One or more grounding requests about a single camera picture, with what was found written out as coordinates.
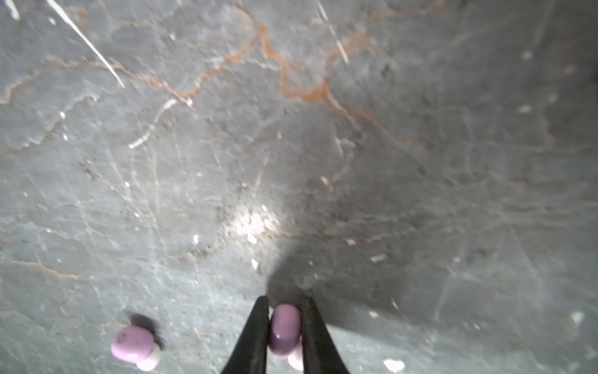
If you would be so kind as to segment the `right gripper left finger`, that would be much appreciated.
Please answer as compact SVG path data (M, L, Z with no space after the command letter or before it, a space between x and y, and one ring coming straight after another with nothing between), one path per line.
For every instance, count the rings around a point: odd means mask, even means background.
M256 299L221 374L265 374L269 343L269 299Z

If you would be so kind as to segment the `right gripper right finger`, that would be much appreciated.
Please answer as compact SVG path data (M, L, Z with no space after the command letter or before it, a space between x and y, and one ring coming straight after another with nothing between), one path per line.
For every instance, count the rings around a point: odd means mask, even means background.
M301 305L305 374L349 374L313 298Z

